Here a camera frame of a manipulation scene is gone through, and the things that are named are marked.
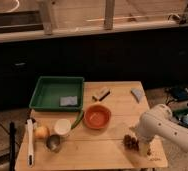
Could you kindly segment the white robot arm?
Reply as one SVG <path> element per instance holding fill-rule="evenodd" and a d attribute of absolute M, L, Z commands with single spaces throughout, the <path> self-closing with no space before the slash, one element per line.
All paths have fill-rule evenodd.
<path fill-rule="evenodd" d="M 131 127 L 138 140 L 141 156 L 147 155 L 155 136 L 163 137 L 188 152 L 188 128 L 172 122 L 172 115 L 167 105 L 158 104 L 142 113 L 138 122 Z"/>

